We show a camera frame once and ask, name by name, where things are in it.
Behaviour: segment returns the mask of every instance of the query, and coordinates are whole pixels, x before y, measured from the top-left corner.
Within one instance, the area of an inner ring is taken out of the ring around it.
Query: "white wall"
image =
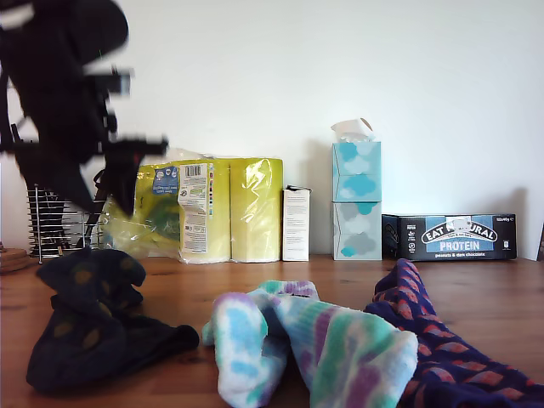
[[[516,212],[520,255],[536,256],[542,0],[120,4],[131,41],[108,63],[136,71],[114,102],[122,130],[284,159],[286,184],[314,189],[313,252],[331,250],[329,127],[363,116],[382,135],[385,212]],[[2,160],[3,239],[24,247],[24,186]]]

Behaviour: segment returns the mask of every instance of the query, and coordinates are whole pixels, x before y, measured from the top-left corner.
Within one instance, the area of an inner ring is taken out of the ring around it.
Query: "wooden table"
[[[266,280],[315,283],[322,300],[363,309],[393,261],[185,265],[148,259],[141,288],[144,313],[197,331],[207,322],[213,299],[224,292],[249,292]],[[544,383],[544,263],[419,263],[439,316],[483,353]],[[60,398],[43,397],[25,380],[31,350],[51,315],[53,295],[29,269],[1,278],[2,408],[221,407],[213,350],[200,347],[110,384],[86,387]],[[309,406],[296,366],[289,365],[270,406]]]

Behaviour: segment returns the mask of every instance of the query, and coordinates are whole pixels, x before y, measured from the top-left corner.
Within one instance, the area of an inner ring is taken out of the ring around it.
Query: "sock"
[[[544,386],[481,354],[445,326],[412,263],[401,259],[375,293],[365,312],[416,333],[419,342],[402,406],[544,408]]]
[[[202,337],[206,345],[215,343],[219,392],[236,408],[268,404],[289,347],[312,407],[394,408],[417,364],[413,334],[321,302],[311,282],[270,281],[247,295],[223,295]],[[233,360],[243,362],[245,376],[233,374],[240,367]]]
[[[124,252],[84,249],[46,263],[37,275],[57,292],[26,375],[38,391],[126,375],[198,346],[192,327],[127,310],[143,300],[132,284],[142,285],[145,270]]]

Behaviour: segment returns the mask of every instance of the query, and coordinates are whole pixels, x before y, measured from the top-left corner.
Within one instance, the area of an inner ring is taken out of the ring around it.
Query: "metal rack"
[[[84,247],[101,248],[103,223],[89,223],[89,216],[99,216],[105,201],[94,203],[96,212],[89,214],[50,190],[38,186],[28,190],[30,256],[38,258],[41,264],[44,259],[58,258]]]

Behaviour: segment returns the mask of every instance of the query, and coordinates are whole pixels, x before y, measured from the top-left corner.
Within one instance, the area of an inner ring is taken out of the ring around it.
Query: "dark navy sock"
[[[50,261],[37,275],[57,292],[28,366],[26,380],[38,391],[128,374],[198,346],[192,327],[128,311],[143,300],[133,285],[142,285],[145,270],[124,252],[83,249]]]

